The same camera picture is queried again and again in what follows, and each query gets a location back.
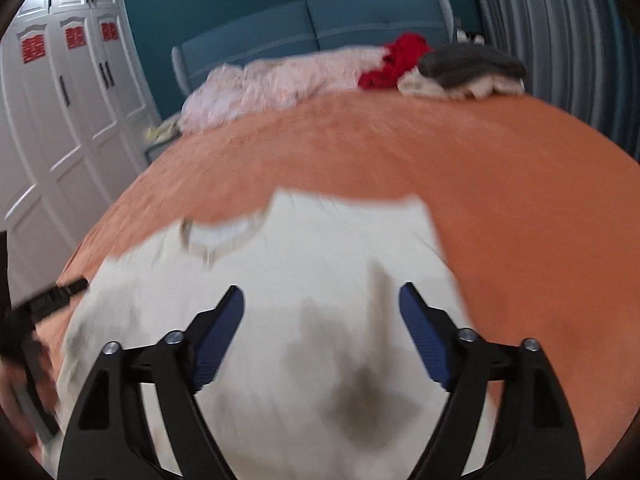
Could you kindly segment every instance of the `white cloth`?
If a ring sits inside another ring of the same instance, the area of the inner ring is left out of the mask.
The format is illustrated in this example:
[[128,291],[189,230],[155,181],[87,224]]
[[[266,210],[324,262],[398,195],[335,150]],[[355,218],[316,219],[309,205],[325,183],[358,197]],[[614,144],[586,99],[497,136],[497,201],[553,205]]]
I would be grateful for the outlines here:
[[244,68],[223,64],[182,107],[183,134],[199,134],[264,110],[283,110],[309,97],[354,91],[364,72],[382,65],[385,49],[354,46],[283,59],[259,59]]
[[445,89],[435,79],[423,76],[418,67],[409,70],[398,80],[398,90],[404,96],[444,100],[464,100],[468,97],[486,99],[492,94],[523,95],[525,92],[522,79],[500,74],[485,74],[463,85]]
[[[406,480],[446,393],[402,322],[399,287],[414,282],[430,305],[470,324],[442,257],[417,198],[353,205],[279,191],[264,214],[214,229],[176,222],[105,260],[78,306],[63,346],[61,425],[107,341],[154,344],[235,284],[244,318],[196,399],[236,476]],[[150,393],[159,458],[178,472]],[[468,470],[488,448],[489,404]]]

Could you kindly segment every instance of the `metal screw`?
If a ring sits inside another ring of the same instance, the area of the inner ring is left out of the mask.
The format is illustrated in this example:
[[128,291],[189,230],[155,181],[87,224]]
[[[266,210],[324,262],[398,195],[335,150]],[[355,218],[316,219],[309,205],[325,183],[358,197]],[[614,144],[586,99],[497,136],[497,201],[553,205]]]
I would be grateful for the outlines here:
[[169,332],[166,336],[164,336],[164,342],[168,345],[176,345],[181,343],[184,339],[184,334],[179,330],[175,330],[174,332]]
[[540,350],[540,343],[536,339],[525,339],[522,342],[522,345],[530,352],[537,352],[538,350]]
[[458,339],[466,341],[467,343],[472,343],[478,339],[478,334],[470,328],[462,328],[458,331]]
[[112,355],[112,354],[115,354],[116,352],[120,351],[120,348],[122,348],[120,346],[120,343],[118,343],[117,341],[111,341],[110,343],[107,343],[102,348],[102,353],[103,354],[107,354],[107,355]]

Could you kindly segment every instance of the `door handle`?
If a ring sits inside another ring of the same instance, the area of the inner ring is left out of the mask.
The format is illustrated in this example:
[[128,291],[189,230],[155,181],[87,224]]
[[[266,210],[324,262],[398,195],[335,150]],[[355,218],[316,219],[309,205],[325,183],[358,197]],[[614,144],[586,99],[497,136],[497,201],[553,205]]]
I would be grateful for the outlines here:
[[104,67],[102,66],[102,63],[100,63],[100,73],[102,74],[102,80],[104,81],[104,87],[108,90],[109,89],[109,82],[107,81],[107,76],[104,75]]
[[71,101],[69,100],[69,94],[66,92],[65,80],[62,76],[60,76],[60,89],[62,90],[62,95],[65,98],[65,105],[69,108],[71,106]]
[[111,82],[111,86],[116,86],[116,83],[113,81],[113,76],[111,75],[111,69],[109,68],[109,62],[105,61],[104,66],[107,69],[107,75],[109,76],[109,81]]

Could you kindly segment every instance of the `bed frame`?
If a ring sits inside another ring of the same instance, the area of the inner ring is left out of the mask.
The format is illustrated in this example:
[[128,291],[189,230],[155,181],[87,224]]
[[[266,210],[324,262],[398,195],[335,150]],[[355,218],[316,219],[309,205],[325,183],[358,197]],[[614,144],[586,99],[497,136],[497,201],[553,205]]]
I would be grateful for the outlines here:
[[456,37],[449,0],[299,0],[212,28],[172,49],[185,96],[213,67],[309,54],[347,45],[382,45],[416,32],[433,47]]

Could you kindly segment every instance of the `white clothing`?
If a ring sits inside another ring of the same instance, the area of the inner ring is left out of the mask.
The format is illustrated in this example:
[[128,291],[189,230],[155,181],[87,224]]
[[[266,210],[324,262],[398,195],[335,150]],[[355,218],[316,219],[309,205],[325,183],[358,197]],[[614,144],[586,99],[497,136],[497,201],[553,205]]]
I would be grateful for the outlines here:
[[[155,344],[237,285],[244,318],[216,379],[196,395],[236,476],[406,480],[446,393],[400,316],[405,282],[470,325],[417,198],[354,205],[279,191],[265,214],[215,228],[176,222],[102,264],[65,337],[60,422],[106,342]],[[158,456],[178,472],[151,392]],[[492,416],[489,406],[468,470],[482,465]]]

